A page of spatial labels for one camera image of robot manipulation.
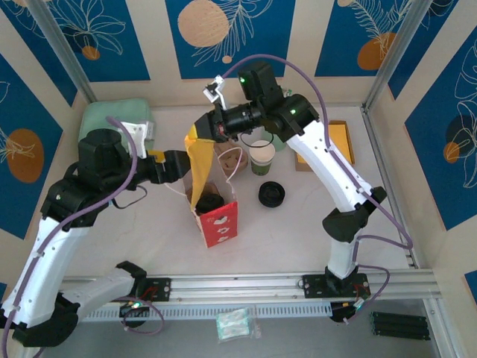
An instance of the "cardboard box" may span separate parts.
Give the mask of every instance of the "cardboard box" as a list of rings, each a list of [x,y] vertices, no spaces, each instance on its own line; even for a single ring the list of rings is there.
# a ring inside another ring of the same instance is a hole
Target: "cardboard box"
[[[350,164],[355,163],[355,156],[353,153],[353,147],[351,145],[350,132],[348,131],[348,125],[346,121],[330,121],[329,122],[329,137],[338,147],[339,151],[348,160]],[[297,172],[311,172],[312,168],[308,163],[298,154],[295,156],[295,170]]]
[[[192,197],[192,172],[183,178],[184,191],[187,197],[187,205],[190,207]],[[214,154],[212,168],[210,169],[207,183],[202,195],[215,193],[224,198],[225,205],[201,216],[194,211],[194,216],[206,247],[211,248],[221,242],[237,236],[237,226],[239,217],[239,205],[237,194],[233,186],[227,182],[227,177]]]

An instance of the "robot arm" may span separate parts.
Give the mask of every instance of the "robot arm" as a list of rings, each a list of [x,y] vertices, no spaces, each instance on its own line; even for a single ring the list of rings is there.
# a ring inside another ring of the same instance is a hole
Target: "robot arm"
[[[126,129],[134,131],[133,125]],[[134,136],[136,148],[143,136]],[[136,172],[127,189],[151,183],[172,183],[190,170],[184,151],[166,151],[163,158],[137,151]],[[115,192],[128,176],[131,158],[121,145],[121,135],[113,130],[98,129],[88,133],[78,144],[79,161],[71,165],[63,179],[51,186],[41,208],[38,234],[25,268],[12,293],[2,304],[8,317],[15,310],[13,338],[25,347],[52,347],[63,342],[77,322],[91,311],[118,297],[136,294],[145,279],[145,271],[132,263],[119,264],[107,276],[78,289],[58,293],[73,253],[94,225],[105,204],[73,220],[43,248],[46,237],[65,218],[78,213]],[[33,260],[38,260],[28,282],[24,281]],[[23,291],[15,304],[17,292]]]
[[[345,297],[357,275],[353,262],[356,237],[376,209],[362,193],[365,191],[379,203],[385,199],[386,193],[383,188],[372,188],[364,181],[333,143],[331,147],[326,147],[324,125],[318,120],[318,112],[302,95],[283,97],[268,63],[257,61],[242,67],[238,77],[245,97],[250,102],[224,108],[225,100],[220,93],[224,82],[220,76],[215,78],[204,90],[207,98],[215,101],[215,109],[196,121],[198,137],[216,142],[224,142],[229,138],[237,140],[238,134],[250,133],[254,128],[263,126],[266,131],[287,142],[306,160],[336,205],[336,209],[323,220],[326,232],[332,237],[323,291],[327,291],[328,297]],[[361,191],[356,190],[329,151],[338,155],[361,184]]]

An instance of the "white table surface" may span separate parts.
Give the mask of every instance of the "white table surface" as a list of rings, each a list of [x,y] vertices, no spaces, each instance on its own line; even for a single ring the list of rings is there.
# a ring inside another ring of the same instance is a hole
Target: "white table surface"
[[[183,149],[191,125],[209,107],[153,109],[157,120],[155,149]],[[372,186],[382,185],[370,141],[357,107],[331,107],[329,117],[348,123],[355,169]],[[257,130],[244,140],[258,139]],[[263,207],[259,187],[268,180],[281,183],[286,195],[274,209]],[[312,172],[296,172],[287,147],[278,152],[268,175],[258,177],[248,168],[231,180],[238,195],[238,236],[206,248],[186,199],[163,185],[146,183],[149,195],[126,210],[113,207],[100,214],[75,253],[68,276],[98,276],[129,260],[149,274],[244,274],[324,270],[330,238],[321,221],[335,207],[323,184]],[[172,184],[182,188],[181,182]],[[124,192],[119,204],[142,193]],[[389,210],[386,201],[384,206]],[[394,226],[378,211],[363,233],[398,240]],[[389,269],[408,268],[405,252],[385,243],[360,246],[358,261]]]

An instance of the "white string handle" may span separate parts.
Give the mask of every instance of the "white string handle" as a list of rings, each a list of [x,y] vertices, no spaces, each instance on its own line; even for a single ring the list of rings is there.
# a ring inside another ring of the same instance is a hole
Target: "white string handle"
[[[227,178],[227,182],[229,183],[230,182],[230,179],[232,179],[232,177],[236,174],[237,170],[239,169],[239,166],[240,166],[240,161],[241,161],[241,158],[242,156],[244,155],[244,149],[242,147],[233,147],[233,148],[230,148],[230,149],[227,149],[224,153],[222,153],[221,155],[219,155],[217,157],[217,159],[220,159],[224,154],[228,153],[229,151],[233,151],[234,149],[240,149],[240,155],[238,156],[238,161],[237,161],[237,165],[236,165],[236,168],[233,170],[232,174]],[[165,183],[165,186],[169,189],[169,190],[172,190],[173,192],[179,194],[179,195],[182,195],[182,196],[187,196],[186,194],[184,194],[183,192],[179,192],[177,191],[176,189],[174,189],[173,187],[171,187],[169,184]]]
[[[187,196],[187,195],[184,194],[183,192],[178,192],[176,189],[174,189],[173,187],[171,187],[169,184],[167,184],[167,183],[164,183],[164,184],[165,184],[165,186],[166,186],[168,189],[172,190],[173,192],[176,192],[177,194],[182,195],[182,196]]]
[[[232,179],[232,177],[236,174],[237,172],[237,169],[239,169],[239,166],[240,166],[240,162],[241,162],[241,157],[242,155],[244,154],[244,149],[242,147],[233,147],[233,148],[230,148],[230,149],[227,149],[224,153],[222,153],[221,155],[219,155],[217,157],[217,159],[221,159],[221,157],[228,153],[229,151],[233,151],[234,149],[240,149],[240,156],[238,156],[238,161],[237,161],[237,165],[236,165],[236,168],[233,170],[232,174],[227,178],[227,182],[229,183],[230,182],[230,179]]]

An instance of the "plastic bag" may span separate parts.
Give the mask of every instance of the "plastic bag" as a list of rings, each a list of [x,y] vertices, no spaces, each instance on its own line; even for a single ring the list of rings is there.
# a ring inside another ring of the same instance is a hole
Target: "plastic bag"
[[[218,341],[228,342],[238,338],[260,338],[261,332],[256,323],[255,307],[219,313],[215,319]]]

